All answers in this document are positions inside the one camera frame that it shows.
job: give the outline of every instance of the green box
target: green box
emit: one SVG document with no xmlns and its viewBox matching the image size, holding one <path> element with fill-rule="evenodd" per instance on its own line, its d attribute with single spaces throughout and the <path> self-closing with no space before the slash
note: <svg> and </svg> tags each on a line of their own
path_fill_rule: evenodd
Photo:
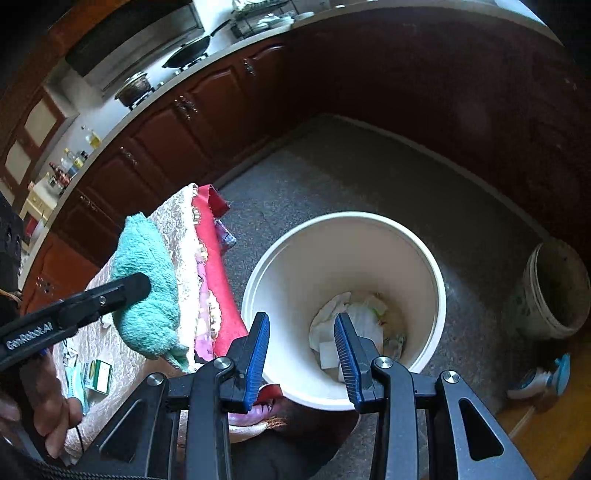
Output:
<svg viewBox="0 0 591 480">
<path fill-rule="evenodd" d="M 95 392 L 108 395 L 111 390 L 111 377 L 113 366 L 102 360 L 93 360 L 85 364 L 85 387 Z"/>
</svg>

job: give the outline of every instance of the dirty bucket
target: dirty bucket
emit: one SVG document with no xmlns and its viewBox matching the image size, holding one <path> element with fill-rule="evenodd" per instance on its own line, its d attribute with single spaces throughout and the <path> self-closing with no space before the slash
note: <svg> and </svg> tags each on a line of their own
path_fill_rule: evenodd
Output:
<svg viewBox="0 0 591 480">
<path fill-rule="evenodd" d="M 296 403 L 352 410 L 345 385 L 320 369 L 310 323 L 335 295 L 378 293 L 402 312 L 407 335 L 400 362 L 419 373 L 443 331 L 446 297 L 435 259 L 410 230 L 386 217 L 342 212 L 312 219 L 282 236 L 256 265 L 242 300 L 250 327 L 267 312 L 271 336 L 263 377 Z"/>
<path fill-rule="evenodd" d="M 551 238 L 535 247 L 505 308 L 506 322 L 536 340 L 566 338 L 591 306 L 587 269 L 577 252 Z"/>
</svg>

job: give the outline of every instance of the red cloth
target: red cloth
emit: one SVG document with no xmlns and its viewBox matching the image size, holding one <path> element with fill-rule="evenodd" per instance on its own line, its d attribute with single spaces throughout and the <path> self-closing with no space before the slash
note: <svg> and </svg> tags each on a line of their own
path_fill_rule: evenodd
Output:
<svg viewBox="0 0 591 480">
<path fill-rule="evenodd" d="M 199 194 L 193 198 L 191 204 L 201 214 L 201 220 L 195 225 L 195 231 L 207 248 L 205 263 L 207 286 L 215 295 L 222 311 L 222 326 L 213 344 L 213 351 L 216 356 L 224 356 L 235 338 L 248 334 L 226 277 L 222 251 L 213 224 L 214 218 L 224 215 L 229 210 L 229 206 L 212 185 L 200 186 Z"/>
</svg>

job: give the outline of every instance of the pot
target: pot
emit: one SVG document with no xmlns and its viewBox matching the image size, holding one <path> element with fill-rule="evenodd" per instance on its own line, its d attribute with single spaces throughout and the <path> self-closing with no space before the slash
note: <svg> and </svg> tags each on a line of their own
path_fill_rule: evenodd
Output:
<svg viewBox="0 0 591 480">
<path fill-rule="evenodd" d="M 181 47 L 171 56 L 164 65 L 165 69 L 179 69 L 185 65 L 191 63 L 193 60 L 197 60 L 202 56 L 207 48 L 212 37 L 230 23 L 230 19 L 226 20 L 220 26 L 215 28 L 209 35 L 191 40 L 189 43 L 181 45 Z"/>
<path fill-rule="evenodd" d="M 144 72 L 136 73 L 129 77 L 115 94 L 115 100 L 119 100 L 126 107 L 130 107 L 146 93 L 152 90 L 148 74 Z"/>
</svg>

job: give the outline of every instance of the frying pan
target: frying pan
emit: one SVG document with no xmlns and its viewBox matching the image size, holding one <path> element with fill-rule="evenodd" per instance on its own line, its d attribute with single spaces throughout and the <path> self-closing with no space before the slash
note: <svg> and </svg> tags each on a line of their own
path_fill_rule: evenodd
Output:
<svg viewBox="0 0 591 480">
<path fill-rule="evenodd" d="M 193 60 L 198 59 L 207 50 L 212 37 L 229 23 L 230 19 L 215 28 L 209 35 L 203 35 L 195 40 L 191 40 L 189 43 L 181 45 L 174 55 L 162 65 L 162 67 L 165 69 L 178 69 L 184 67 L 187 63 L 191 63 Z"/>
</svg>

